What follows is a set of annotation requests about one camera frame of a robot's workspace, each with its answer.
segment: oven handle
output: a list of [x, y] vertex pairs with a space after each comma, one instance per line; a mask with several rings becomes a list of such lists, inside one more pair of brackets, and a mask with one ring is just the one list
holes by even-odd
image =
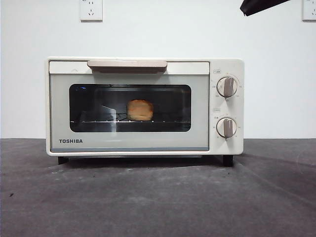
[[167, 70], [165, 61], [89, 60], [87, 65], [92, 72], [110, 74], [163, 74]]

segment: oven door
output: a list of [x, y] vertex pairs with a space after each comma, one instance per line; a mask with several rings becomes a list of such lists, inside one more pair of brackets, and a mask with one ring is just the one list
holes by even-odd
[[52, 152], [208, 151], [209, 63], [50, 62]]

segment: temperature dial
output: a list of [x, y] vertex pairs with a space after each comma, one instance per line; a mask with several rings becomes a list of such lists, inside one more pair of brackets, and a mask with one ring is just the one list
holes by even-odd
[[233, 96], [237, 91], [237, 82], [233, 77], [224, 77], [217, 83], [218, 93], [225, 97]]
[[222, 118], [217, 122], [216, 129], [220, 136], [230, 138], [236, 133], [237, 125], [231, 118]]

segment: oven foot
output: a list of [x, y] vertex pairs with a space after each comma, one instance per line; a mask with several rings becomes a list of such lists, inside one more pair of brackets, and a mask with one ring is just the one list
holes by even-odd
[[58, 157], [58, 164], [64, 164], [64, 163], [67, 163], [68, 161], [69, 161], [69, 158]]
[[232, 167], [234, 165], [233, 155], [223, 155], [223, 165], [226, 167]]

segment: bread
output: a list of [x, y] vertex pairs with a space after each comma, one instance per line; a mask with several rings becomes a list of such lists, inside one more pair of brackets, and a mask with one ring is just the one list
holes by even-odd
[[131, 121], [150, 121], [154, 106], [147, 100], [130, 100], [127, 104], [127, 118]]

